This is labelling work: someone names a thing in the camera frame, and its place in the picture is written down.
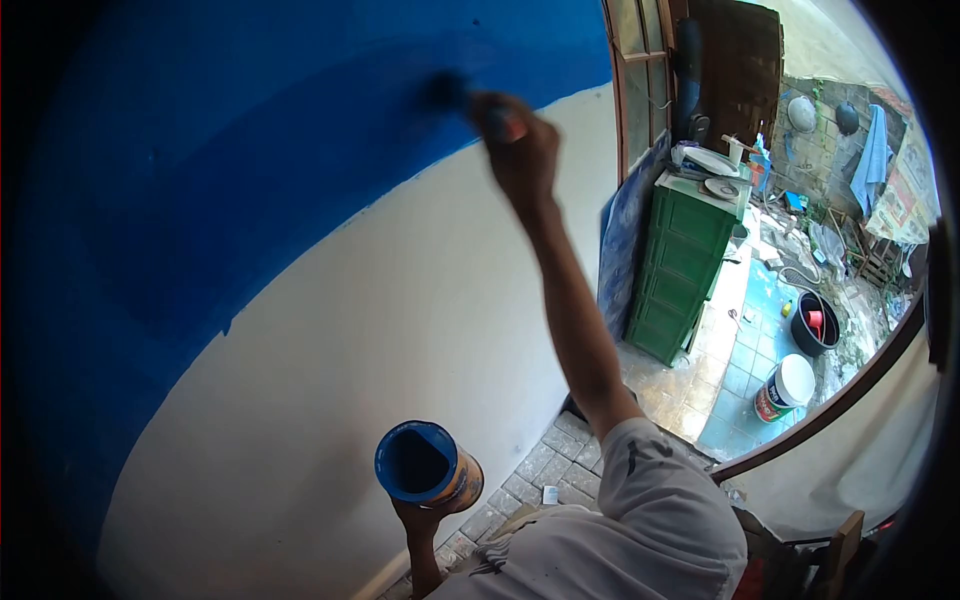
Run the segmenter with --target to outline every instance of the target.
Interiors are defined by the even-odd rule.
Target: paint bucket label
[[[460,513],[480,499],[483,484],[484,476],[480,464],[457,444],[457,469],[453,479],[442,492],[424,502],[423,506],[437,507],[449,502],[451,513]]]
[[[768,423],[782,419],[783,415],[793,410],[793,407],[788,406],[780,397],[780,392],[777,390],[776,372],[770,375],[767,382],[756,392],[754,408],[756,409],[756,415]]]

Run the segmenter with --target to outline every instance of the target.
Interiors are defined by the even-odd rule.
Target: stone wall
[[[820,90],[819,105],[813,93],[815,87]],[[817,107],[817,129],[811,133],[798,132],[787,117],[787,105],[801,95]],[[860,116],[859,129],[850,135],[841,134],[836,125],[835,110],[844,101],[850,102]],[[784,76],[780,81],[774,136],[773,140],[768,141],[773,173],[768,181],[767,193],[779,194],[786,189],[806,194],[812,201],[832,206],[855,218],[860,217],[862,211],[850,190],[850,182],[870,130],[870,104],[878,104],[886,112],[887,144],[894,153],[898,152],[906,122],[870,88]],[[791,152],[786,149],[788,140]]]

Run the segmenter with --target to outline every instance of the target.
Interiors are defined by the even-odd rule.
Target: glass window pane
[[[636,0],[610,0],[609,6],[616,34],[620,38],[620,53],[645,52],[640,20],[636,16]]]
[[[647,63],[627,62],[624,69],[627,100],[627,166],[632,167],[650,148],[650,101],[647,93]]]
[[[663,49],[663,32],[660,30],[660,8],[657,0],[640,0],[643,7],[643,25],[647,30],[647,46],[650,52]]]
[[[651,60],[650,64],[650,97],[656,106],[654,110],[654,139],[666,129],[666,108],[659,108],[666,104],[666,60]]]

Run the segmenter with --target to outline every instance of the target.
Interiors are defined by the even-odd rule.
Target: sleeve
[[[625,420],[607,434],[602,451],[597,503],[604,516],[650,542],[746,564],[746,537],[726,495],[656,425]]]

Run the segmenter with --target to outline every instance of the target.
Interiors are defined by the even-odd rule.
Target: white paint bucket
[[[800,354],[787,354],[754,396],[756,415],[764,422],[780,420],[813,397],[813,369]]]

